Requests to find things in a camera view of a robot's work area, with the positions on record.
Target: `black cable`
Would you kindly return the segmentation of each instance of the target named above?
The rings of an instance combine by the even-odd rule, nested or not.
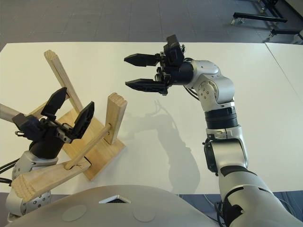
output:
[[[4,166],[1,166],[1,167],[0,167],[0,170],[3,169],[3,168],[5,168],[5,167],[7,167],[7,166],[10,166],[11,164],[15,164],[15,163],[18,162],[18,161],[19,161],[19,158],[16,159],[16,160],[14,160],[14,161],[12,161],[12,162],[10,162],[10,163],[5,164]]]
[[[10,182],[8,182],[8,181],[3,181],[3,180],[0,180],[0,183],[7,183],[7,184],[11,184]]]
[[[8,166],[8,167],[6,167],[6,168],[4,168],[4,169],[1,169],[1,170],[0,170],[0,174],[4,173],[5,171],[11,169],[11,168],[14,167],[14,166],[15,166],[15,163],[11,164],[10,166]]]
[[[10,180],[8,178],[2,178],[2,177],[0,177],[0,181],[5,181],[7,183],[12,183],[12,180]]]
[[[195,96],[198,96],[198,94],[196,92],[194,92],[192,89],[188,88],[188,90],[193,93]]]
[[[196,97],[194,94],[192,94],[192,93],[188,90],[188,88],[186,88],[185,86],[183,86],[183,87],[185,88],[185,90],[186,90],[192,97],[194,97],[196,100],[200,101],[200,99],[199,99],[198,97]]]
[[[220,227],[224,227],[223,224],[222,224],[222,222],[221,222],[221,220],[220,220],[220,217],[222,217],[222,215],[221,215],[221,208],[222,208],[222,201],[214,203],[214,209],[217,211],[217,221],[218,221],[218,224],[219,224]]]

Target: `white table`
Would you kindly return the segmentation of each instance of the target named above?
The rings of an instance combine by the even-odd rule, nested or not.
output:
[[[95,116],[102,122],[109,94],[117,92],[128,101],[118,135],[126,149],[95,181],[89,182],[80,174],[53,189],[54,194],[110,184],[141,184],[173,193],[219,193],[218,178],[207,169],[203,152],[206,123],[200,104],[181,86],[171,87],[166,97],[125,86],[125,81],[153,78],[156,68],[138,68],[123,58],[137,52],[153,54],[163,45],[27,43],[7,44],[2,50],[0,102],[23,113],[35,109],[60,88],[43,57],[48,49],[60,56],[82,103],[95,101]],[[187,57],[215,62],[235,83],[250,170],[273,191],[302,190],[303,105],[265,44],[186,46]],[[58,115],[70,109],[66,102]],[[18,158],[29,145],[14,135],[15,130],[13,124],[0,121],[0,165]],[[63,151],[59,160],[68,160]],[[1,176],[10,177],[10,172]],[[9,190],[0,184],[0,192]]]
[[[303,103],[303,45],[266,43],[266,46]]]

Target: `gray carpet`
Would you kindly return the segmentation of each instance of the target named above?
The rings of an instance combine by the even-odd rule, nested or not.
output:
[[[260,14],[261,8],[256,0],[0,0],[0,50],[22,42],[162,42],[171,34],[181,42],[261,43],[273,23],[230,25],[234,12]],[[277,8],[288,19],[278,28],[303,28],[282,0]]]

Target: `wood grain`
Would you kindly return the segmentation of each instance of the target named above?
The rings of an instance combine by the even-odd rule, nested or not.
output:
[[[90,163],[83,158],[76,166],[66,170],[67,162],[33,170],[19,175],[11,184],[16,195],[25,202],[68,181],[90,167]]]
[[[68,123],[69,125],[74,126],[74,121],[77,116],[77,112],[72,109],[61,117],[58,122]],[[73,159],[103,128],[104,125],[98,121],[97,118],[93,117],[82,139],[74,140],[72,144],[64,144],[63,150],[71,159]],[[107,143],[104,139],[97,142],[85,156],[91,163],[89,169],[84,172],[86,177],[92,181],[98,173],[100,173],[113,158],[124,149],[124,147],[125,145],[119,139],[116,139],[112,145]]]
[[[78,95],[76,94],[76,91],[75,91],[73,85],[71,84],[71,81],[68,78],[67,73],[66,73],[64,67],[62,66],[62,63],[61,63],[58,55],[55,52],[48,50],[48,51],[44,52],[44,57],[46,58],[48,64],[50,65],[51,69],[53,70],[60,85],[62,87],[67,88],[67,94],[70,97],[71,105],[74,107],[74,109],[77,111],[77,113],[80,113],[80,111],[83,110],[83,105],[82,105]]]
[[[115,142],[127,106],[127,101],[117,93],[112,93],[107,99],[105,124],[110,124],[109,134],[104,139],[112,144]]]
[[[106,124],[103,129],[88,143],[85,147],[75,156],[71,161],[69,161],[64,168],[71,169],[74,165],[76,165],[95,145],[98,141],[100,141],[108,131],[110,130],[110,124]]]

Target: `wooden structure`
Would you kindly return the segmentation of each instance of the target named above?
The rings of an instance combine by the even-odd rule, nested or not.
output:
[[[73,109],[61,117],[58,122],[74,126],[74,122],[83,109],[83,105],[72,86],[59,57],[53,51],[46,51],[44,56],[57,77],[60,85],[67,88],[66,99],[69,99]],[[46,102],[30,114],[41,118],[41,111]],[[84,173],[91,181],[110,161],[125,147],[117,139],[121,121],[127,102],[117,93],[112,93],[107,100],[106,122],[103,125],[93,117],[82,139],[74,140],[72,144],[64,144],[63,150],[71,158],[69,162],[37,169],[21,174],[13,182],[18,197],[29,201],[44,192],[62,184],[79,173]],[[7,106],[0,104],[0,118],[12,122],[11,118],[18,114]]]

